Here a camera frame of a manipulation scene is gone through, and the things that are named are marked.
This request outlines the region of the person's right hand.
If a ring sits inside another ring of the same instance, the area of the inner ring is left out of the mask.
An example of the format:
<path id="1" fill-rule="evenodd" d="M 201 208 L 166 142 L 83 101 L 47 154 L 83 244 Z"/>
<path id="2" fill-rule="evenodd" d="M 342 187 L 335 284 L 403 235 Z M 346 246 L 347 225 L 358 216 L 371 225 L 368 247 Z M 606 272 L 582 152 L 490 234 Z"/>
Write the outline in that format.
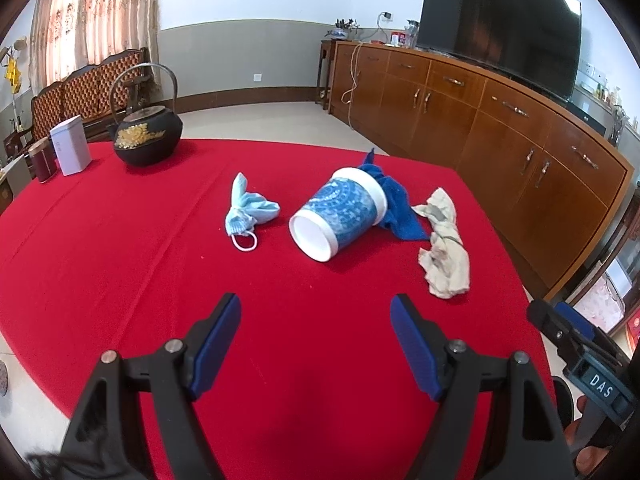
<path id="1" fill-rule="evenodd" d="M 575 406 L 579 416 L 564 430 L 576 479 L 623 479 L 615 445 L 622 430 L 586 396 Z"/>

